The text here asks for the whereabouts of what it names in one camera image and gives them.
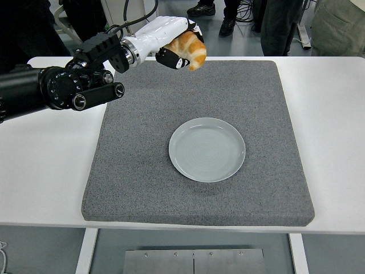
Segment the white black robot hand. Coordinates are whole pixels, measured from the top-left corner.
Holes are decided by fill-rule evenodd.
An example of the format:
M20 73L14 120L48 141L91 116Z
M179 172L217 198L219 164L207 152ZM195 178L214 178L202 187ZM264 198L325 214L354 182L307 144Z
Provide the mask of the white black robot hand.
M175 70L185 66L197 70L206 60L200 27L184 17L157 17L125 42L131 43L133 66L144 62L149 53L154 53L160 64Z

